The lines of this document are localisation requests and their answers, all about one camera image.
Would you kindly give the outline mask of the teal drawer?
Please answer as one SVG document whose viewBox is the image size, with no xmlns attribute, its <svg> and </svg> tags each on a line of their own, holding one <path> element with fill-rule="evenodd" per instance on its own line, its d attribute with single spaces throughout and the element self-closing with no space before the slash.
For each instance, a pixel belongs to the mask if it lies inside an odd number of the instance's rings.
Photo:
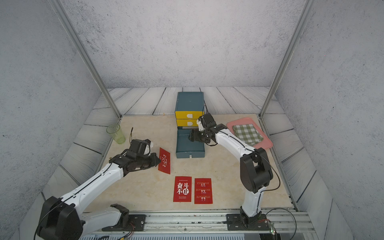
<svg viewBox="0 0 384 240">
<path fill-rule="evenodd" d="M 205 147 L 203 143 L 191 142 L 189 135 L 191 130 L 179 129 L 177 132 L 177 147 L 176 157 L 177 159 L 193 159 L 193 158 L 204 158 Z"/>
</svg>

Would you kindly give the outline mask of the yellow drawer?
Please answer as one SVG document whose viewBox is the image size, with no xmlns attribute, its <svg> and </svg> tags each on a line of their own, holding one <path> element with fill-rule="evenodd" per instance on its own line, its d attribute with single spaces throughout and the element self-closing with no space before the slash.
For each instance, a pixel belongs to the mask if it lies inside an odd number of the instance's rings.
<svg viewBox="0 0 384 240">
<path fill-rule="evenodd" d="M 186 119 L 198 119 L 204 114 L 204 111 L 175 111 L 176 119 L 186 120 Z"/>
<path fill-rule="evenodd" d="M 197 119 L 177 119 L 178 127 L 197 127 Z"/>
</svg>

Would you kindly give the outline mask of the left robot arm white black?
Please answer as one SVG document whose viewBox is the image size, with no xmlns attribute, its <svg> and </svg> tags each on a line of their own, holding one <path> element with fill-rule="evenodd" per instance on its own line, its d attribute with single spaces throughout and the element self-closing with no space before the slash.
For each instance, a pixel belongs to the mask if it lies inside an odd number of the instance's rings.
<svg viewBox="0 0 384 240">
<path fill-rule="evenodd" d="M 131 234 L 144 227 L 144 215 L 130 216 L 130 211 L 112 204 L 103 211 L 87 213 L 86 208 L 107 188 L 128 173 L 156 167 L 161 160 L 151 151 L 153 143 L 132 140 L 128 149 L 89 180 L 60 198 L 47 199 L 41 211 L 35 237 L 44 240 L 79 240 L 97 230 L 125 231 Z"/>
</svg>

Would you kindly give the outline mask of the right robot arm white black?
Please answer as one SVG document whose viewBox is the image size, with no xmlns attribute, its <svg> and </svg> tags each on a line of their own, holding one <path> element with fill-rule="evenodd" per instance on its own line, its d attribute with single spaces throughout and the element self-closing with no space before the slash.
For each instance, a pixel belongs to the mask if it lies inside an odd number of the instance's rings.
<svg viewBox="0 0 384 240">
<path fill-rule="evenodd" d="M 240 162 L 240 179 L 246 188 L 244 203 L 240 208 L 242 225 L 249 229 L 262 220 L 261 202 L 273 179 L 273 168 L 263 148 L 255 149 L 240 140 L 223 124 L 216 124 L 211 114 L 200 116 L 198 128 L 189 135 L 191 142 L 212 146 L 221 145 Z"/>
</svg>

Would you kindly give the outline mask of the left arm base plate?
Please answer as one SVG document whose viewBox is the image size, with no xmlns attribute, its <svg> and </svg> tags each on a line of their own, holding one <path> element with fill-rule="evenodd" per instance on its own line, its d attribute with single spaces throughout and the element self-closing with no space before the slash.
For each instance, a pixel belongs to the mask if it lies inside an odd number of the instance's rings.
<svg viewBox="0 0 384 240">
<path fill-rule="evenodd" d="M 142 232 L 146 215 L 124 214 L 113 226 L 102 228 L 102 232 Z"/>
</svg>

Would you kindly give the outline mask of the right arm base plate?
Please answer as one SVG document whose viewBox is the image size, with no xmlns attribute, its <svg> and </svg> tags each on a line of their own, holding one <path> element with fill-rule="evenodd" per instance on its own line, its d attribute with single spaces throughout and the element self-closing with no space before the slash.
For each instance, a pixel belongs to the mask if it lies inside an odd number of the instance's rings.
<svg viewBox="0 0 384 240">
<path fill-rule="evenodd" d="M 229 231 L 270 231 L 266 215 L 258 214 L 248 217 L 245 214 L 227 214 L 226 224 Z"/>
</svg>

